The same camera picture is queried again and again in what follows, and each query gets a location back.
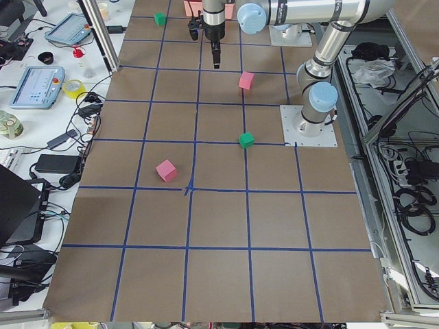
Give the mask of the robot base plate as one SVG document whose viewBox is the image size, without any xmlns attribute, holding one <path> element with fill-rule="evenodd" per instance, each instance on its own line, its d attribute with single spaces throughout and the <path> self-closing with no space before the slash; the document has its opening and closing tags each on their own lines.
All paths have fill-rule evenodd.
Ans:
<svg viewBox="0 0 439 329">
<path fill-rule="evenodd" d="M 308 24 L 269 26 L 272 46 L 311 47 L 311 32 Z"/>
<path fill-rule="evenodd" d="M 284 144 L 289 147 L 337 147 L 333 124 L 310 123 L 302 117 L 302 106 L 280 106 Z"/>
</svg>

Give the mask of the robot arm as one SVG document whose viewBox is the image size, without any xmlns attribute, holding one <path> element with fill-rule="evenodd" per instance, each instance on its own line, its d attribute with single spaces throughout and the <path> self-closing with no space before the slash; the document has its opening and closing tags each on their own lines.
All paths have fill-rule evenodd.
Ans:
<svg viewBox="0 0 439 329">
<path fill-rule="evenodd" d="M 383 16 L 393 1 L 236 1 L 239 26 L 256 34 L 266 26 L 328 23 L 312 58 L 300 66 L 298 85 L 304 106 L 294 117 L 295 130 L 306 137 L 318 136 L 338 93 L 330 83 L 331 69 L 351 32 L 362 23 Z"/>
</svg>

